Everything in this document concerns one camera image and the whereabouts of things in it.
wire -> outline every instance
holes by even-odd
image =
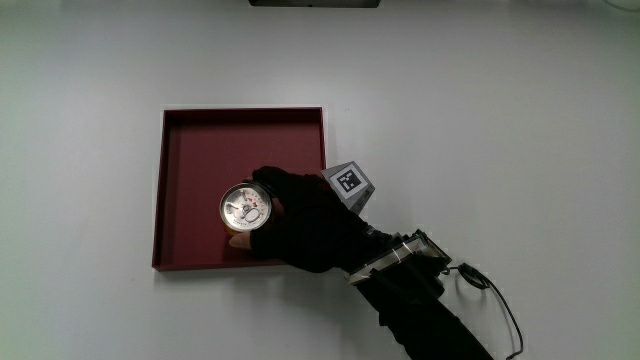
[[[500,293],[500,290],[498,290],[498,288],[491,282],[491,280],[489,280],[489,278],[484,276],[480,271],[476,270],[471,265],[468,265],[466,263],[462,263],[459,266],[447,267],[447,268],[445,268],[445,270],[442,271],[442,273],[445,274],[445,275],[449,275],[451,273],[451,270],[458,270],[460,275],[462,275],[462,277],[469,284],[471,284],[473,287],[476,287],[476,288],[478,288],[480,290],[484,290],[484,289],[487,289],[489,287],[493,288],[493,290],[498,294],[498,296],[500,297],[500,299],[504,303],[505,308],[507,308],[507,311],[509,312],[509,316],[511,316],[511,321],[513,321],[513,325],[515,325],[516,330],[518,331],[518,337],[520,338],[520,350],[518,350],[518,351],[514,352],[513,354],[507,356],[506,360],[511,360],[514,357],[516,357],[517,355],[522,354],[522,352],[524,351],[524,341],[522,340],[522,333],[520,332],[520,327],[518,326],[518,323],[516,322],[516,319],[513,316],[513,313],[511,312],[511,309],[509,308],[509,305],[507,305],[507,301],[504,299],[504,297]]]
[[[628,8],[628,7],[616,5],[616,4],[612,3],[609,0],[602,0],[602,1],[604,1],[605,4],[607,4],[607,5],[609,5],[609,6],[613,7],[613,8],[616,8],[618,10],[622,10],[622,11],[626,11],[626,12],[640,12],[640,7],[638,7],[638,8]]]

